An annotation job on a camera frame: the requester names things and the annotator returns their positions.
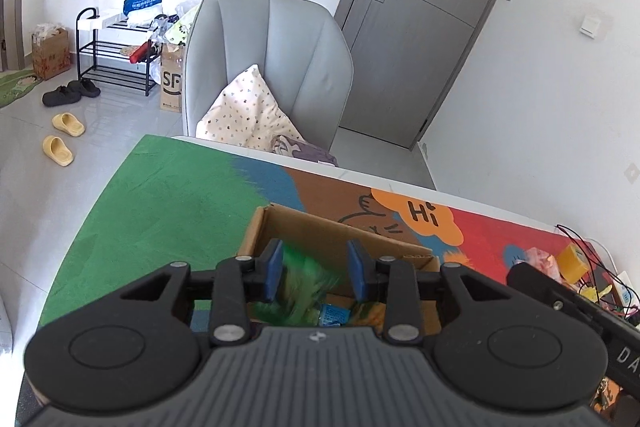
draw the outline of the black slide sandal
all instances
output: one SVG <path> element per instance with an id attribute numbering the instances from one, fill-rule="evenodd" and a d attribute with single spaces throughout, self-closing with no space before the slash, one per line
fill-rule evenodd
<path id="1" fill-rule="evenodd" d="M 82 96 L 88 96 L 89 98 L 95 98 L 100 95 L 100 88 L 95 87 L 95 84 L 87 79 L 84 80 L 72 80 L 69 82 L 69 89 L 79 92 Z"/>
<path id="2" fill-rule="evenodd" d="M 57 105 L 65 105 L 67 103 L 80 102 L 82 95 L 66 86 L 60 86 L 58 89 L 46 92 L 42 95 L 42 103 L 47 107 L 56 107 Z"/>

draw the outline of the cardboard box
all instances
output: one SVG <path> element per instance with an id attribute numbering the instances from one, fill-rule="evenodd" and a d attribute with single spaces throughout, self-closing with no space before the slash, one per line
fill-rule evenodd
<path id="1" fill-rule="evenodd" d="M 60 29 L 56 35 L 46 39 L 31 36 L 33 71 L 40 78 L 49 80 L 57 74 L 71 69 L 69 32 Z"/>
<path id="2" fill-rule="evenodd" d="M 184 46 L 163 44 L 160 57 L 160 107 L 182 112 L 182 60 Z"/>
<path id="3" fill-rule="evenodd" d="M 299 248 L 326 269 L 344 276 L 347 282 L 332 289 L 332 294 L 337 296 L 332 303 L 338 304 L 339 298 L 342 298 L 342 307 L 348 307 L 346 304 L 353 302 L 353 292 L 347 278 L 347 241 L 350 239 L 358 239 L 376 259 L 383 255 L 393 255 L 396 259 L 409 261 L 417 270 L 440 270 L 438 258 L 428 248 L 402 243 L 274 203 L 256 209 L 238 255 L 260 255 L 267 243 L 274 238 Z M 425 334 L 432 335 L 440 331 L 435 303 L 423 302 L 422 309 Z"/>

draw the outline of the yellow slide sandal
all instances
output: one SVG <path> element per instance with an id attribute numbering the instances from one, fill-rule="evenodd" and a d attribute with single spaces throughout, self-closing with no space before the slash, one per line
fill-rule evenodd
<path id="1" fill-rule="evenodd" d="M 80 136 L 84 133 L 84 125 L 70 112 L 55 115 L 51 123 L 56 129 L 66 132 L 71 136 Z"/>
<path id="2" fill-rule="evenodd" d="M 63 167 L 74 160 L 73 154 L 66 148 L 62 138 L 57 136 L 47 136 L 42 142 L 42 150 L 55 163 Z"/>

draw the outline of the gray tile floor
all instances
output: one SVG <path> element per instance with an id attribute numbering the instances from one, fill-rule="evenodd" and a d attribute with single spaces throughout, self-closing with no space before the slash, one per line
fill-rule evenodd
<path id="1" fill-rule="evenodd" d="M 381 178 L 435 190 L 420 150 L 404 149 L 370 136 L 340 128 L 331 147 L 338 165 Z"/>
<path id="2" fill-rule="evenodd" d="M 104 186 L 145 134 L 180 136 L 179 114 L 159 108 L 159 90 L 99 84 L 100 97 L 47 108 L 42 94 L 75 79 L 73 71 L 36 86 L 0 109 L 0 295 L 14 330 L 14 353 L 0 357 L 0 425 L 12 425 L 22 354 L 35 331 L 53 279 Z M 72 112 L 86 132 L 72 138 L 51 118 Z M 61 136 L 75 159 L 62 168 L 42 153 Z M 332 147 L 341 167 L 433 188 L 419 151 L 340 129 Z"/>

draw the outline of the gray door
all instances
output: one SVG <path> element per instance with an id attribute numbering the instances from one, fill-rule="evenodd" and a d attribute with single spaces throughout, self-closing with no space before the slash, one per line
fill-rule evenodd
<path id="1" fill-rule="evenodd" d="M 340 123 L 411 147 L 490 0 L 354 0 L 353 88 Z"/>

